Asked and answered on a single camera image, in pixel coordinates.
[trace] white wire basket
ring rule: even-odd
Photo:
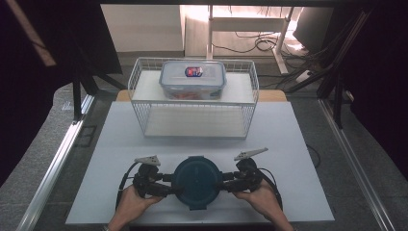
[[[246,139],[259,97],[252,61],[212,60],[225,66],[227,84],[217,100],[168,99],[159,83],[167,61],[208,61],[138,58],[128,92],[146,137]]]

